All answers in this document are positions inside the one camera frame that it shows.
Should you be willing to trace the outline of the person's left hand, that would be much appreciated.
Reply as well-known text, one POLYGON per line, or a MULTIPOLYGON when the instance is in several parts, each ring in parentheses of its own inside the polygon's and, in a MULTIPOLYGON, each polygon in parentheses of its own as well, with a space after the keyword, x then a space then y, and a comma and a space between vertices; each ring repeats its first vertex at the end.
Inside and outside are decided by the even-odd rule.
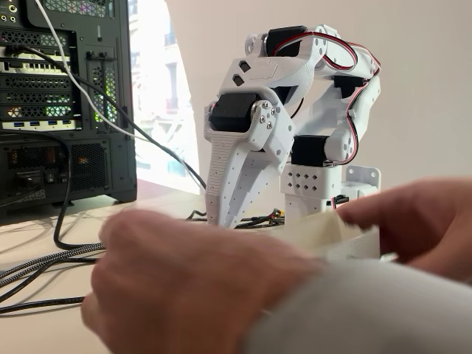
POLYGON ((84 325, 113 353, 241 353, 244 336, 324 263, 262 234, 148 210, 111 216, 84 325))

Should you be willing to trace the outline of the person's right hand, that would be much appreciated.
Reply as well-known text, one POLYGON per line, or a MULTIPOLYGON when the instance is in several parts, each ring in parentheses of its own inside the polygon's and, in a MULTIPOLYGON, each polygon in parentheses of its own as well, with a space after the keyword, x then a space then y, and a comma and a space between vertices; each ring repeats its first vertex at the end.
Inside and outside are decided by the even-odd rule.
POLYGON ((471 281, 471 178, 428 178, 341 205, 346 223, 379 229, 382 254, 441 277, 471 281))

